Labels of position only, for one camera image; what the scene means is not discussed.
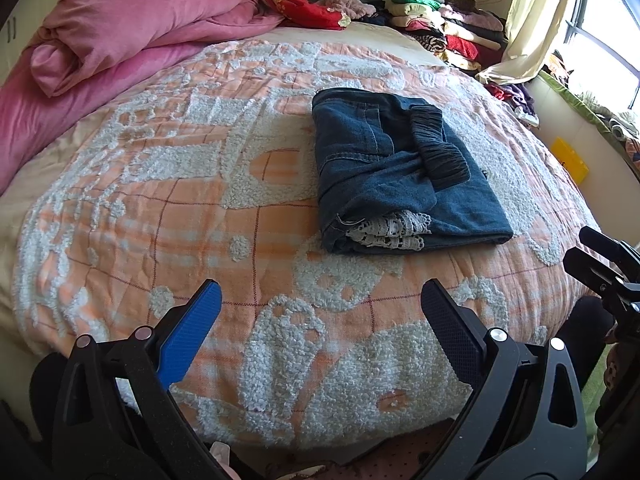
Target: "metal screw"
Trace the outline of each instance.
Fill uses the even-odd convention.
[[[85,346],[89,346],[90,342],[91,342],[91,336],[87,334],[83,334],[78,339],[76,339],[76,346],[78,348],[84,348]]]
[[[494,341],[507,341],[507,333],[501,328],[494,328],[489,332]]]
[[[149,339],[151,337],[151,333],[152,333],[151,327],[141,326],[139,329],[135,331],[134,336],[139,341],[144,341],[145,339]]]
[[[549,344],[558,351],[564,350],[564,341],[562,341],[562,339],[553,337]]]

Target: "denim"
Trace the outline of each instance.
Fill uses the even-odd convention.
[[[312,116],[327,251],[407,254],[346,236],[366,219],[404,210],[431,216],[424,250],[513,236],[484,174],[424,99],[333,88],[315,95]]]

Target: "blue gripper pad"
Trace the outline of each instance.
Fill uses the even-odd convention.
[[[187,311],[160,348],[158,379],[162,386],[181,381],[222,308],[222,290],[207,280],[187,303]]]
[[[438,280],[422,287],[420,305],[459,381],[482,384],[486,328],[473,310],[457,306]]]

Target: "bed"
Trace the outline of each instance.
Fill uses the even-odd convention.
[[[331,87],[441,108],[514,237],[408,256],[323,251],[310,102]],[[468,397],[421,313],[425,280],[485,325],[542,343],[586,293],[561,263],[585,224],[597,227],[546,147],[417,42],[363,23],[281,27],[162,70],[18,172],[0,197],[0,322],[33,354],[69,354],[79,334],[128,336],[216,279],[222,312],[171,390],[196,431],[344,446],[444,420]]]

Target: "cabinet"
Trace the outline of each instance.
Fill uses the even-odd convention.
[[[0,84],[58,0],[19,0],[0,30]]]

